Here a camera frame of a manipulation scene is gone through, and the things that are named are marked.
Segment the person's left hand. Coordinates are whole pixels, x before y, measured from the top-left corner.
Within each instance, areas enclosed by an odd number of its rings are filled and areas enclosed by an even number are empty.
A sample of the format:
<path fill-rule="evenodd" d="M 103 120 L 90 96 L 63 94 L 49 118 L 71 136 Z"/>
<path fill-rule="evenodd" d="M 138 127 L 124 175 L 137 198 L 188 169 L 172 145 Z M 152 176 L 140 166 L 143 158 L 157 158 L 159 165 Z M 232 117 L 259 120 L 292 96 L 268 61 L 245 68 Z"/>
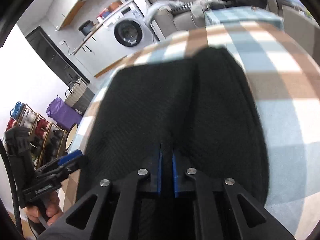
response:
<path fill-rule="evenodd" d="M 38 206 L 27 206 L 23 210 L 27 215 L 28 219 L 34 223 L 41 223 L 40 217 L 44 218 L 44 214 L 49 218 L 47 220 L 47 225 L 51 226 L 55 223 L 62 215 L 63 212 L 59 207 L 60 199 L 57 192 L 52 192 L 48 197 L 46 197 L 46 211 L 41 211 Z"/>

